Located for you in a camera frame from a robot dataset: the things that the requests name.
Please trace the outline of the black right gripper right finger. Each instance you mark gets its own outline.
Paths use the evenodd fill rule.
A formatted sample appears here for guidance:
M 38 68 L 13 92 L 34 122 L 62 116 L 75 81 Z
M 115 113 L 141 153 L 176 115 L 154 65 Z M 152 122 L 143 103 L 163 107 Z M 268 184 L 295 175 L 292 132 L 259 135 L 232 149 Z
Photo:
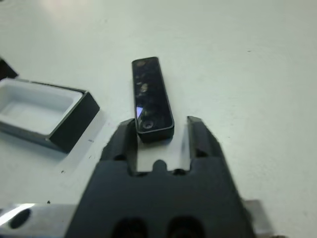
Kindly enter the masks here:
M 216 169 L 225 166 L 225 156 L 221 145 L 201 118 L 187 116 L 187 129 L 190 158 L 189 171 L 197 169 L 197 164 L 202 164 L 204 161 L 215 165 Z

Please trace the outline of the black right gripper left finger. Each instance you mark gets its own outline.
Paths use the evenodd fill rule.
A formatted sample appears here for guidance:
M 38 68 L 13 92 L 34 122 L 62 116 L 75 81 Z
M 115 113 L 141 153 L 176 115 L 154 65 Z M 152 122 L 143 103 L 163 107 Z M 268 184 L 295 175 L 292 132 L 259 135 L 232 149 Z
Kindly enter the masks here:
M 125 162 L 128 173 L 137 171 L 138 138 L 134 119 L 119 124 L 107 145 L 103 148 L 101 161 Z

